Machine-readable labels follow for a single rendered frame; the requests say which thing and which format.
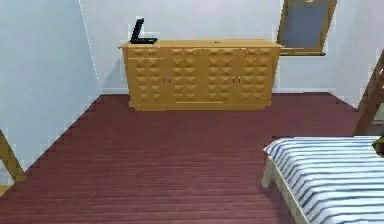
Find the yellow wooden sideboard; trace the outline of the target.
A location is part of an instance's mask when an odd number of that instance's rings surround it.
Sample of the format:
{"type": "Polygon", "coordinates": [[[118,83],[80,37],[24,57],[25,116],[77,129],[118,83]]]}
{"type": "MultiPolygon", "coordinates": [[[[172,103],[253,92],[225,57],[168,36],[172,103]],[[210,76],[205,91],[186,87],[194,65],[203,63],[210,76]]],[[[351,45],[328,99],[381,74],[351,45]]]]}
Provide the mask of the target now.
{"type": "Polygon", "coordinates": [[[260,110],[271,104],[281,46],[263,39],[125,43],[129,105],[138,111],[260,110]]]}

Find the black laptop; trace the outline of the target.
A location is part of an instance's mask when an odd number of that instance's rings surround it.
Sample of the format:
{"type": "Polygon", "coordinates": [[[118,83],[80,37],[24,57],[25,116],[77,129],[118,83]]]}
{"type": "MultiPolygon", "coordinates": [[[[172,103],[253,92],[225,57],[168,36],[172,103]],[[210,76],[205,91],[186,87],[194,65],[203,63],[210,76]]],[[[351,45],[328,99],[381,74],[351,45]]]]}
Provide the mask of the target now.
{"type": "Polygon", "coordinates": [[[158,41],[158,39],[155,37],[151,37],[151,38],[140,37],[140,32],[141,32],[143,24],[144,24],[143,18],[136,20],[135,27],[133,29],[130,42],[132,44],[154,44],[154,43],[156,43],[158,41]]]}

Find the wooden framed window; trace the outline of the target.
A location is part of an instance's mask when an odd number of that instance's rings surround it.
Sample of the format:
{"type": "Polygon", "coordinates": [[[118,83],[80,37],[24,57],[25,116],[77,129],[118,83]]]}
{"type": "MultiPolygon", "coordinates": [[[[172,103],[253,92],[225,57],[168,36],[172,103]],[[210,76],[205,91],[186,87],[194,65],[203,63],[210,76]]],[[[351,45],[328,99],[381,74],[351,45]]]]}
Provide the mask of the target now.
{"type": "Polygon", "coordinates": [[[325,56],[337,0],[284,0],[277,43],[281,56],[325,56]]]}

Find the striped white bed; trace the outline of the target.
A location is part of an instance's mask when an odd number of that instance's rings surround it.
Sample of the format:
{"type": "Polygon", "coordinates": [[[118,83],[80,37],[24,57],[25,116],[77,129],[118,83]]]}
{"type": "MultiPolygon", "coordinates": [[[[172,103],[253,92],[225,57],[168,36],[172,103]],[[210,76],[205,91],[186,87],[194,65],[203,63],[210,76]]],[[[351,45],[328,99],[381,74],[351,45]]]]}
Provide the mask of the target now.
{"type": "Polygon", "coordinates": [[[295,224],[384,224],[379,137],[277,139],[264,148],[261,185],[276,184],[295,224]]]}

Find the brown wooden shelf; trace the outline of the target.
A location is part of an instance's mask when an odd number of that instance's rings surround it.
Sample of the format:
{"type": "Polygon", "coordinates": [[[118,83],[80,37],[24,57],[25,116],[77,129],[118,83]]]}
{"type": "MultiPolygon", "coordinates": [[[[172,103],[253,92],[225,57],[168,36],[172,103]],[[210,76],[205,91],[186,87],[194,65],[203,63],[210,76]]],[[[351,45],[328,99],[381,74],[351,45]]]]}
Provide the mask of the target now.
{"type": "Polygon", "coordinates": [[[365,134],[382,103],[384,103],[384,49],[359,102],[360,117],[354,130],[355,135],[365,134]]]}

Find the yellow wooden furniture leg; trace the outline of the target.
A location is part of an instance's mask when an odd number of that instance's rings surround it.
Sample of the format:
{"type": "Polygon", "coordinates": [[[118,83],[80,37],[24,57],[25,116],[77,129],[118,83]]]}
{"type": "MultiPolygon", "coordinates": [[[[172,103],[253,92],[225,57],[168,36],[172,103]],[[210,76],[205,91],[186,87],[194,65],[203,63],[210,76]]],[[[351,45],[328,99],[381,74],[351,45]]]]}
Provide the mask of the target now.
{"type": "Polygon", "coordinates": [[[15,183],[26,180],[26,175],[17,160],[10,144],[8,143],[4,133],[0,129],[0,161],[5,166],[8,174],[15,183]]]}

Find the green object on bed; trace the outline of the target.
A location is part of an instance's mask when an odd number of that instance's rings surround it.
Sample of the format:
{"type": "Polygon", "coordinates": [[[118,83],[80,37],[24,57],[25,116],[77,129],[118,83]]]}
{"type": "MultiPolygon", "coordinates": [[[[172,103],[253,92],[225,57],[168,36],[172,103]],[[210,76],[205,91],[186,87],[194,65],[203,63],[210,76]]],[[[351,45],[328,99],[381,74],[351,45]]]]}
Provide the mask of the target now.
{"type": "Polygon", "coordinates": [[[384,158],[384,136],[379,137],[372,143],[372,147],[374,148],[377,155],[384,158]]]}

